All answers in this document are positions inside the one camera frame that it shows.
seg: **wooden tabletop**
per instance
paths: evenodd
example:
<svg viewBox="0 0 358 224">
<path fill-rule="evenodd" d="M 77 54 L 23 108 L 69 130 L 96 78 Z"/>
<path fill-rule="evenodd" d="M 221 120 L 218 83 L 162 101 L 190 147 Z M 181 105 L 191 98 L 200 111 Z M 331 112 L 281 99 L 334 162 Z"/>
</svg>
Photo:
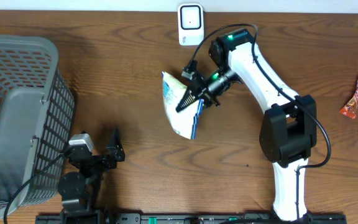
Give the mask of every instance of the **wooden tabletop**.
<svg viewBox="0 0 358 224">
<path fill-rule="evenodd" d="M 206 34 L 226 24 L 253 22 L 259 46 L 278 75 L 316 100 L 333 153 L 306 171 L 305 202 L 312 212 L 343 212 L 358 223 L 358 112 L 339 114 L 358 75 L 358 15 L 205 13 Z M 0 34 L 50 39 L 59 69 L 78 103 L 73 134 L 88 132 L 103 152 L 113 128 L 126 161 L 109 171 L 99 206 L 144 213 L 242 213 L 270 210 L 273 167 L 259 146 L 262 112 L 245 85 L 236 84 L 221 107 L 201 116 L 196 140 L 175 134 L 165 116 L 161 71 L 180 75 L 195 47 L 178 43 L 175 12 L 0 11 Z M 197 55 L 205 74 L 216 67 L 209 44 Z M 324 159 L 318 133 L 310 164 Z M 67 166 L 66 171 L 74 170 Z M 34 223 L 58 213 L 61 198 L 21 207 L 9 223 Z"/>
</svg>

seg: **green light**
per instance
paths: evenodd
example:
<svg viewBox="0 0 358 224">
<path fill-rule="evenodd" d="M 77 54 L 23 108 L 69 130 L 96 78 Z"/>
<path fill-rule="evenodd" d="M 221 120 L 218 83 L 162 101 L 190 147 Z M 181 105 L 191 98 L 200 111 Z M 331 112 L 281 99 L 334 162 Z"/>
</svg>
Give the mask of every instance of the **green light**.
<svg viewBox="0 0 358 224">
<path fill-rule="evenodd" d="M 218 76 L 219 76 L 219 73 L 215 73 L 213 76 L 212 76 L 212 79 L 217 79 L 218 78 Z"/>
</svg>

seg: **snack package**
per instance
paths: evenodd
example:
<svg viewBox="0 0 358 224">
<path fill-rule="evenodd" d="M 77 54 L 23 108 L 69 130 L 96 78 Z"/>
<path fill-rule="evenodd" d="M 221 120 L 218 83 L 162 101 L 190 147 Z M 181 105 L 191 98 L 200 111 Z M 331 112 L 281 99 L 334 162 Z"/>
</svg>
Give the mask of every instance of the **snack package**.
<svg viewBox="0 0 358 224">
<path fill-rule="evenodd" d="M 356 111 L 358 109 L 358 79 L 356 84 L 356 92 L 346 105 L 339 111 L 341 114 L 346 115 L 352 119 L 356 118 Z"/>
<path fill-rule="evenodd" d="M 197 100 L 178 113 L 176 107 L 185 94 L 186 86 L 167 72 L 162 72 L 161 76 L 165 113 L 173 130 L 185 138 L 195 139 L 204 100 Z"/>
</svg>

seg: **red wrapper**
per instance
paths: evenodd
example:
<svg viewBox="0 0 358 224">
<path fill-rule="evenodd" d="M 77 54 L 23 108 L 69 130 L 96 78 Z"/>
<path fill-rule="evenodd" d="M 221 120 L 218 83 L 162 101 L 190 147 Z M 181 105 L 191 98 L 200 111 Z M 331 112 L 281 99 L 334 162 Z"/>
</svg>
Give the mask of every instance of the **red wrapper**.
<svg viewBox="0 0 358 224">
<path fill-rule="evenodd" d="M 346 105 L 339 111 L 341 114 L 346 115 L 352 119 L 356 118 L 356 111 L 358 109 L 358 79 L 356 85 L 356 92 Z"/>
</svg>

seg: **plastic basket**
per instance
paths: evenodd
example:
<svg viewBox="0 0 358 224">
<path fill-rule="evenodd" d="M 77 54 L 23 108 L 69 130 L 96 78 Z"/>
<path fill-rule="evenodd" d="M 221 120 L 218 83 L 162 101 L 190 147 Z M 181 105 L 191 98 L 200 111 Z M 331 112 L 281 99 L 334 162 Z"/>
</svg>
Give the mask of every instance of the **plastic basket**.
<svg viewBox="0 0 358 224">
<path fill-rule="evenodd" d="M 74 98 L 47 39 L 0 35 L 0 218 L 7 201 L 68 141 Z M 45 202 L 57 191 L 63 159 L 38 176 L 12 203 Z"/>
</svg>

